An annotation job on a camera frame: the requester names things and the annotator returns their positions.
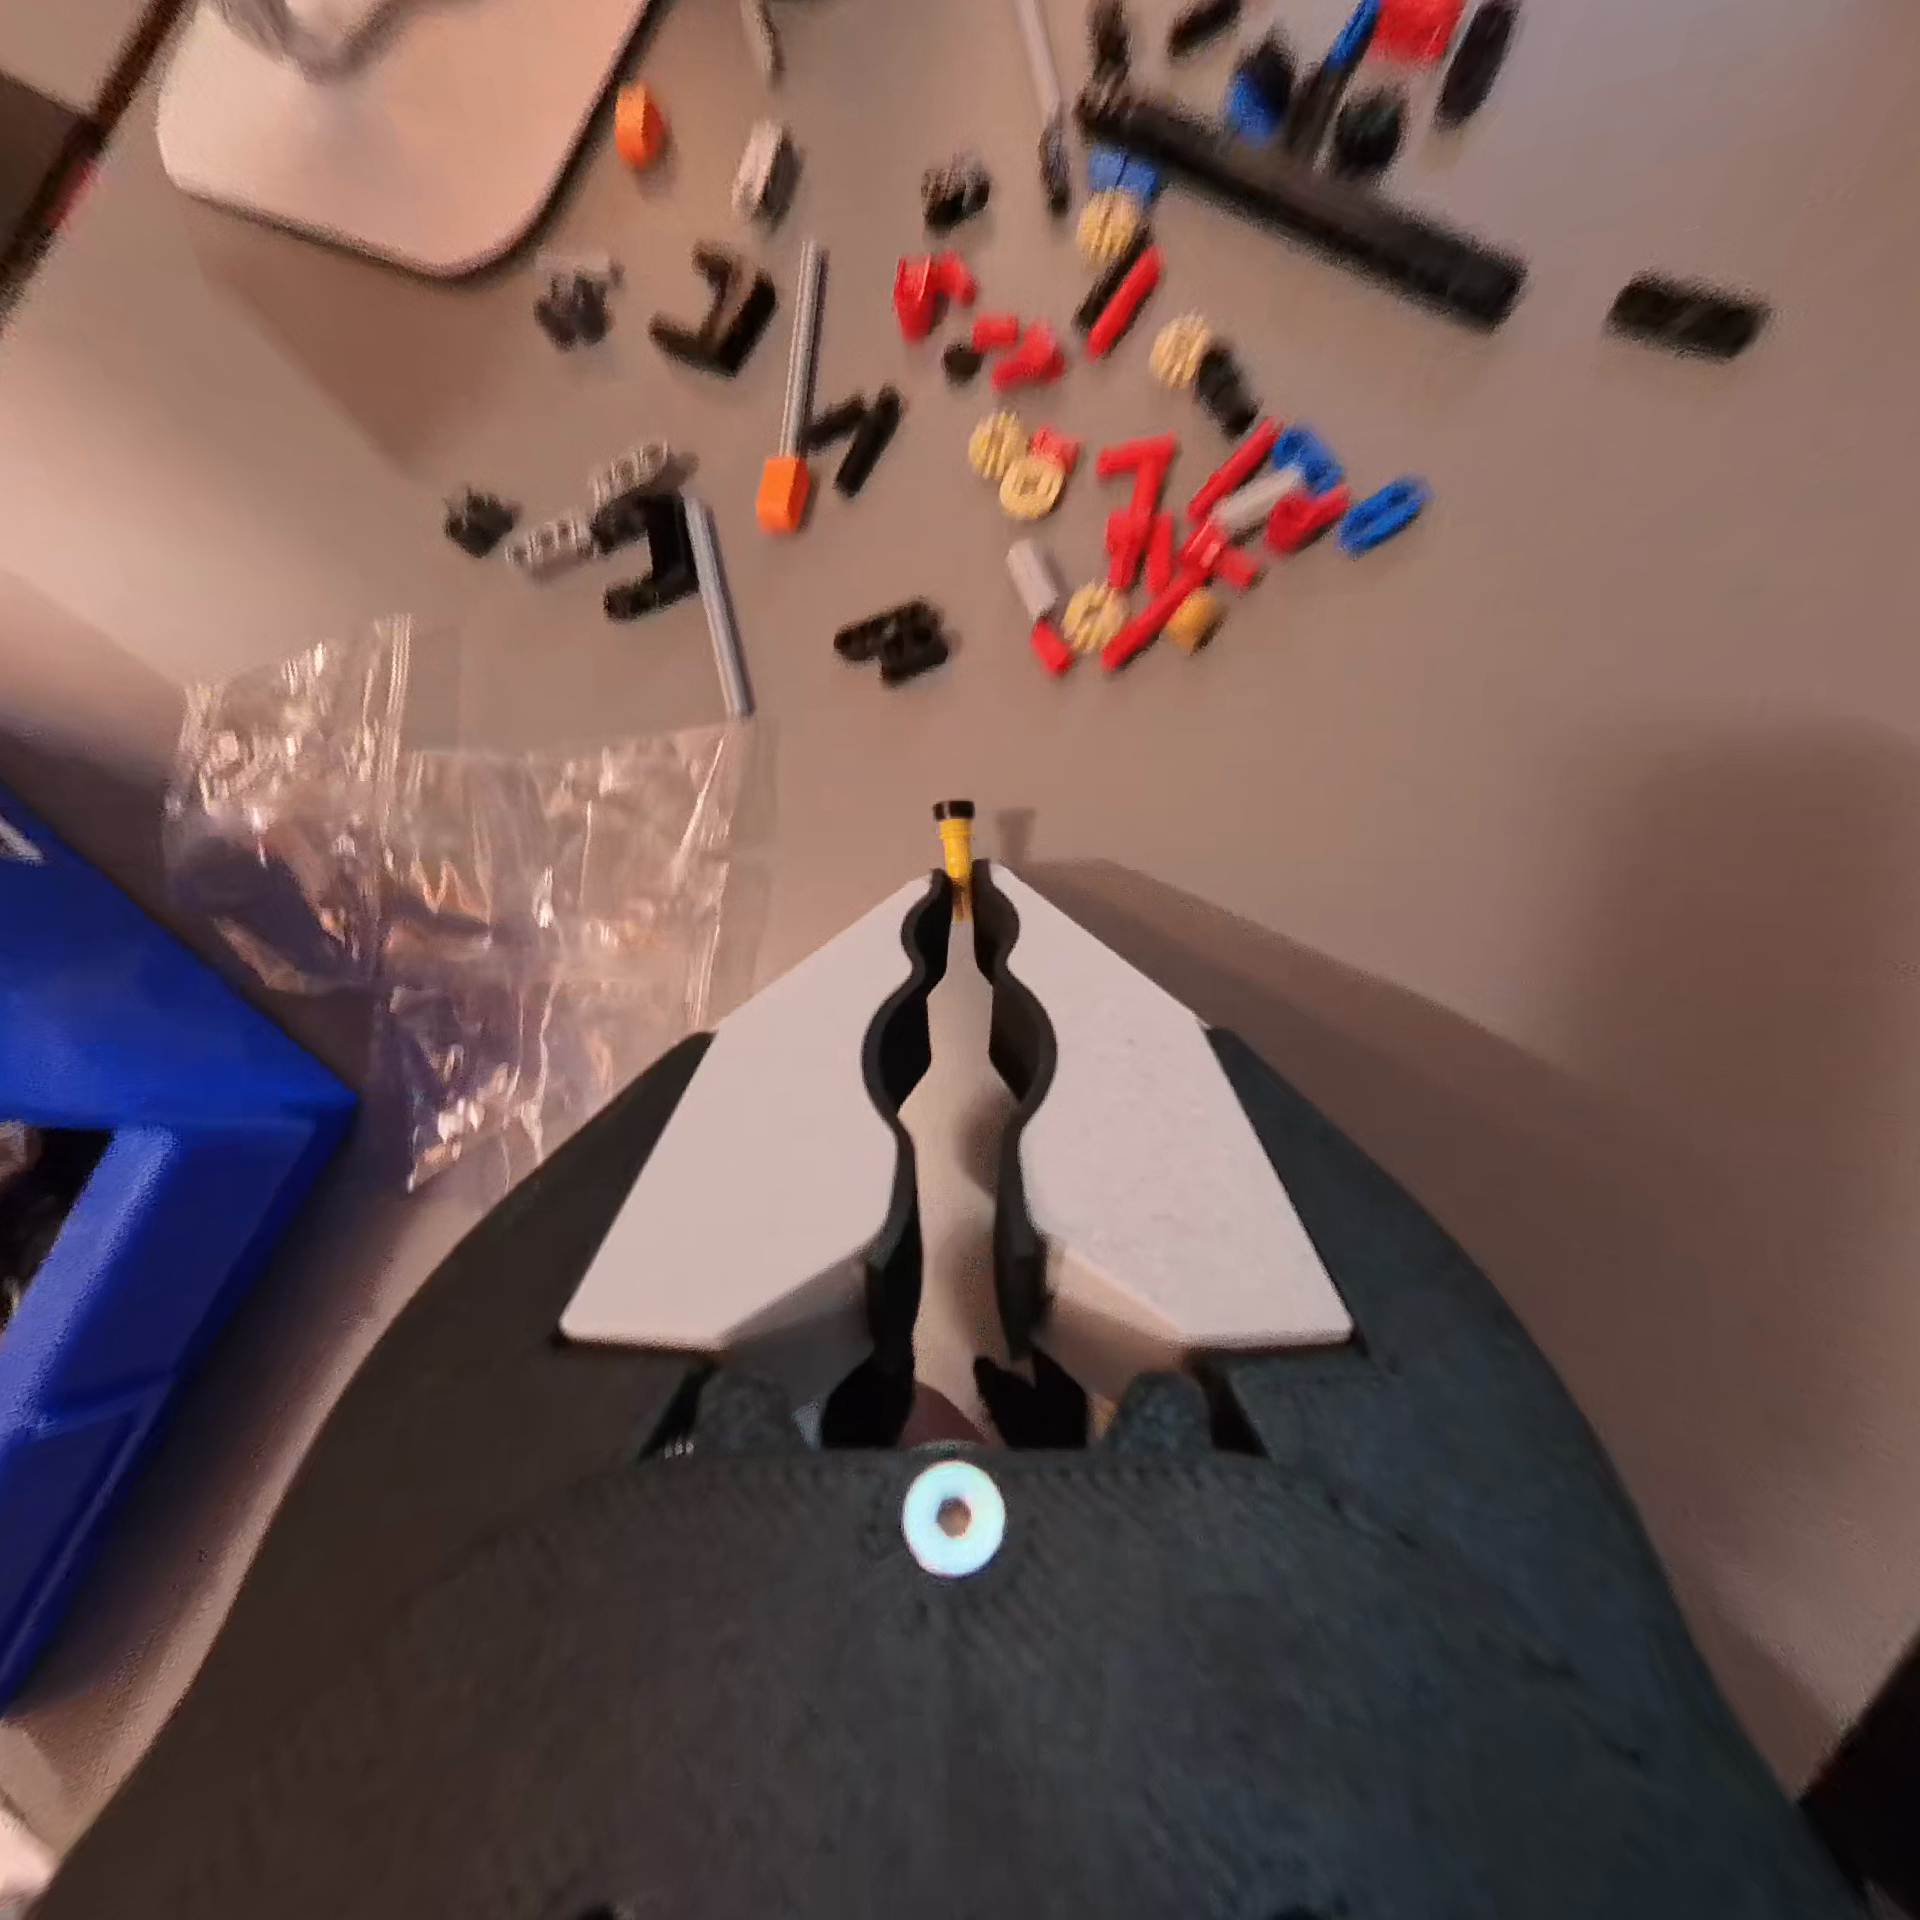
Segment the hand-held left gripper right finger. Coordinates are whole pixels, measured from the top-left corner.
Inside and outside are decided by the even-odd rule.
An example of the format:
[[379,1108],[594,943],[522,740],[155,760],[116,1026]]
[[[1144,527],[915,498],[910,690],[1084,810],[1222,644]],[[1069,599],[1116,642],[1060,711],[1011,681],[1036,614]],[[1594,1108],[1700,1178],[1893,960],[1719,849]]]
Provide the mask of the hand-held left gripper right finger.
[[975,1392],[1008,1449],[1080,1449],[1144,1376],[1347,1350],[1354,1311],[1182,998],[997,860],[971,877],[1003,1358]]

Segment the short black lego beam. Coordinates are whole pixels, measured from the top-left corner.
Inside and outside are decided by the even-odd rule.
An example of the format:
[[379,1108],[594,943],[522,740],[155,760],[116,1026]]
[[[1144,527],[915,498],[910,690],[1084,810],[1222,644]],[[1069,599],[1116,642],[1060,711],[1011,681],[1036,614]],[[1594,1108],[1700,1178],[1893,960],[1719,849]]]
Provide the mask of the short black lego beam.
[[1658,352],[1733,364],[1772,319],[1772,303],[1700,278],[1644,272],[1629,278],[1605,312],[1605,329]]

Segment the scattered loose lego pieces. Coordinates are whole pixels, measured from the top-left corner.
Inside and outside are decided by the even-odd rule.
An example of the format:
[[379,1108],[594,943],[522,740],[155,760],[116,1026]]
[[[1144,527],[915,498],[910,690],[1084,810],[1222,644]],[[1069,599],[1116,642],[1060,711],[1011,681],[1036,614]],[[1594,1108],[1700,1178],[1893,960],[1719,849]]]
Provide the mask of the scattered loose lego pieces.
[[[1378,175],[1398,148],[1403,95],[1376,86],[1347,97],[1364,56],[1400,64],[1432,64],[1451,52],[1445,81],[1432,103],[1432,122],[1454,127],[1484,104],[1514,39],[1519,5],[1477,5],[1455,34],[1462,5],[1356,5],[1328,47],[1325,58],[1296,79],[1285,39],[1266,34],[1238,61],[1222,119],[1202,122],[1200,135],[1221,135],[1229,146],[1260,146],[1276,160],[1325,160],[1333,185],[1359,190]],[[1092,71],[1084,103],[1098,93],[1102,111],[1116,108],[1128,77],[1132,41],[1123,5],[1092,5],[1087,13]],[[1147,222],[1147,204],[1158,190],[1162,162],[1114,144],[1087,148],[1087,178],[1099,190],[1084,205],[1080,244],[1102,263],[1087,298],[1074,310],[1085,359],[1109,356],[1139,319],[1143,302],[1163,278],[1163,247]],[[552,298],[536,303],[541,327],[557,342],[588,340],[588,310],[604,290],[591,276],[559,281]],[[1024,330],[1015,319],[980,314],[971,340],[946,352],[948,377],[971,377],[991,360],[997,393],[1052,381],[1066,366],[1060,342],[1043,325]],[[1338,463],[1323,462],[1303,425],[1282,429],[1243,390],[1229,348],[1197,317],[1171,319],[1149,354],[1155,378],[1171,390],[1189,390],[1210,409],[1218,429],[1236,440],[1234,452],[1192,493],[1183,510],[1189,527],[1182,541],[1176,514],[1162,510],[1167,463],[1179,450],[1174,433],[1110,444],[1094,456],[1094,476],[1127,476],[1128,501],[1106,522],[1109,574],[1066,596],[1050,556],[1029,537],[1011,545],[1011,578],[1029,614],[1034,656],[1053,677],[1080,656],[1099,656],[1104,668],[1127,665],[1155,637],[1167,632],[1187,652],[1205,644],[1215,626],[1210,585],[1224,580],[1246,588],[1256,567],[1234,541],[1256,522],[1286,545],[1320,537],[1347,514],[1339,538],[1362,551],[1374,535],[1396,533],[1415,514],[1412,482],[1395,482],[1372,503],[1354,503]],[[834,485],[853,495],[871,476],[901,417],[901,396],[879,388],[840,421],[821,415],[804,426],[818,437],[846,438],[846,458]],[[970,438],[967,458],[983,482],[995,482],[1008,518],[1036,521],[1060,498],[1079,454],[1079,440],[1037,423],[1022,438],[1016,413],[999,409],[986,415]],[[644,617],[671,605],[699,585],[693,508],[676,492],[646,478],[658,458],[646,448],[621,456],[600,472],[610,503],[589,514],[562,514],[532,522],[514,537],[517,510],[508,501],[476,489],[458,493],[446,510],[443,535],[472,559],[496,551],[532,578],[541,569],[562,569],[580,558],[604,558],[616,545],[640,541],[644,572],[636,580],[613,583],[605,591],[610,618]],[[832,648],[851,660],[876,660],[879,682],[899,686],[936,665],[950,652],[943,623],[926,599],[911,599],[848,623],[832,637]]]

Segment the blue plastic box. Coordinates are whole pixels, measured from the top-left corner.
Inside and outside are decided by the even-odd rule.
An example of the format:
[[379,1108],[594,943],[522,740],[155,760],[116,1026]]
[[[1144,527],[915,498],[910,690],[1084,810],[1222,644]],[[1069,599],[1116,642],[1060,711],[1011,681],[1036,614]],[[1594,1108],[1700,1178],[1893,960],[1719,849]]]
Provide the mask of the blue plastic box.
[[3,1106],[100,1135],[3,1346],[3,1700],[30,1685],[356,1092],[3,794]]

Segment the pale monitor stand base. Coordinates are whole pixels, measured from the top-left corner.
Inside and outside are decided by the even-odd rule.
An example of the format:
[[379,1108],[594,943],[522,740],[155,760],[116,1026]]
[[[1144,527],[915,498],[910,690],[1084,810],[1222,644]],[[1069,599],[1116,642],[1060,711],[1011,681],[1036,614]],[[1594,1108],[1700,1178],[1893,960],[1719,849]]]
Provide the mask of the pale monitor stand base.
[[541,220],[650,2],[205,2],[155,111],[168,183],[431,281]]

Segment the clear plastic bag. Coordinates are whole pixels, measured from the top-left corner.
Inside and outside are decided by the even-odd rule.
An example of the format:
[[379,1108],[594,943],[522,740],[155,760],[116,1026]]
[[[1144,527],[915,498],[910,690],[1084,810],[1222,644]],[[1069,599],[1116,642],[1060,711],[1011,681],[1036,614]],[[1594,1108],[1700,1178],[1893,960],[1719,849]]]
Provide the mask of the clear plastic bag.
[[502,1193],[742,998],[775,735],[462,735],[471,652],[383,614],[182,693],[171,898],[268,992],[363,1024],[382,1172]]

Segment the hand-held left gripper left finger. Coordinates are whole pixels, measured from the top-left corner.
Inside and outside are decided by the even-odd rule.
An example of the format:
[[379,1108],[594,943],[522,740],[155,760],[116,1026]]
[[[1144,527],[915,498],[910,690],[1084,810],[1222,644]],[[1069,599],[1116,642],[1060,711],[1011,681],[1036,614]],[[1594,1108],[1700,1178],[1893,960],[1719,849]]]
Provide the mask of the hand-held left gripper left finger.
[[772,1378],[818,1410],[826,1446],[901,1437],[923,1289],[903,1106],[950,932],[935,870],[712,1028],[559,1311],[565,1342]]

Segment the long black lego beam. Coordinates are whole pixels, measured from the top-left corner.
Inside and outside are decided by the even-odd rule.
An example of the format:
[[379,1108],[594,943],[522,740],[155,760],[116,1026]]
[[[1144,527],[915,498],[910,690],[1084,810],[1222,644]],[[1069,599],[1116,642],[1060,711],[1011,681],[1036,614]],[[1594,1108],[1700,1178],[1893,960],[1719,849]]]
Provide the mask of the long black lego beam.
[[1158,170],[1167,188],[1334,263],[1395,297],[1467,329],[1503,325],[1527,285],[1527,263],[1378,191],[1260,150],[1167,95],[1091,81],[1076,125]]

